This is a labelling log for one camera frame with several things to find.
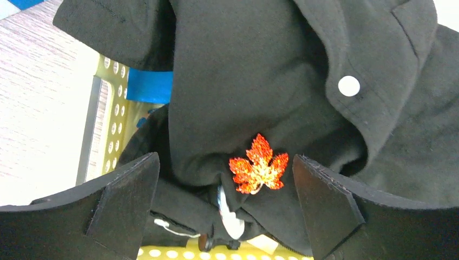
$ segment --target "blue tape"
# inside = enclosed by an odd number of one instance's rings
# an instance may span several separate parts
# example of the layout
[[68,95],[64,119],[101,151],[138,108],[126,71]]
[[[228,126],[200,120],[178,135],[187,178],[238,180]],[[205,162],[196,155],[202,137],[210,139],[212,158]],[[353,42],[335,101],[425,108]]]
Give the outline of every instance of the blue tape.
[[15,7],[21,10],[25,10],[33,7],[34,5],[43,3],[44,0],[8,0],[8,2],[12,3]]
[[173,77],[172,71],[130,69],[126,98],[138,102],[167,104],[171,100]]

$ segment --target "white button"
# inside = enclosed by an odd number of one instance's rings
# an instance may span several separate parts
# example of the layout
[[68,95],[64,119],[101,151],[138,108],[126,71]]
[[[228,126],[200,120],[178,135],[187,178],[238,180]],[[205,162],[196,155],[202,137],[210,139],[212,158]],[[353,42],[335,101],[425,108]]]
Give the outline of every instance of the white button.
[[360,91],[360,82],[353,76],[346,76],[339,80],[338,89],[345,96],[355,96]]

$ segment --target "yellow plastic crate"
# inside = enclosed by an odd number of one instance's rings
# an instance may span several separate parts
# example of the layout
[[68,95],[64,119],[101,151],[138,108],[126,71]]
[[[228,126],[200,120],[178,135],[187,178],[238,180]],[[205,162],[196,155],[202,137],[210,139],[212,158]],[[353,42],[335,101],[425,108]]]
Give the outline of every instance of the yellow plastic crate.
[[[97,55],[98,66],[93,78],[93,91],[88,108],[78,168],[77,185],[111,172],[137,130],[136,124],[152,108],[161,105],[133,102],[126,99],[129,68]],[[274,254],[242,243],[239,250],[217,246],[209,253],[199,251],[196,239],[186,248],[144,246],[137,260],[201,259],[201,260],[312,260],[278,246]]]

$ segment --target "glittery leaf decoration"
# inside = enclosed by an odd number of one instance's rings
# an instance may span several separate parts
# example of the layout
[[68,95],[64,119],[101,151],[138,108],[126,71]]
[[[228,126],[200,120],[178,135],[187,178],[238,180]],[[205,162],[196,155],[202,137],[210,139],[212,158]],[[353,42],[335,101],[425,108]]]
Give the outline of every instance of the glittery leaf decoration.
[[272,190],[284,187],[280,177],[288,164],[288,154],[283,153],[273,158],[273,150],[266,139],[258,134],[252,148],[246,150],[247,159],[229,160],[229,169],[234,173],[233,180],[239,184],[237,191],[256,194],[263,185]]

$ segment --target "sleeve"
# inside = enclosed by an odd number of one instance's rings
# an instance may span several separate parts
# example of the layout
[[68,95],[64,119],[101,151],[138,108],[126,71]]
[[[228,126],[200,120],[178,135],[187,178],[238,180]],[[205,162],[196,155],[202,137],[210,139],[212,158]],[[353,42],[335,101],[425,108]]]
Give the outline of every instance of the sleeve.
[[131,68],[172,70],[175,15],[169,0],[64,0],[53,25]]

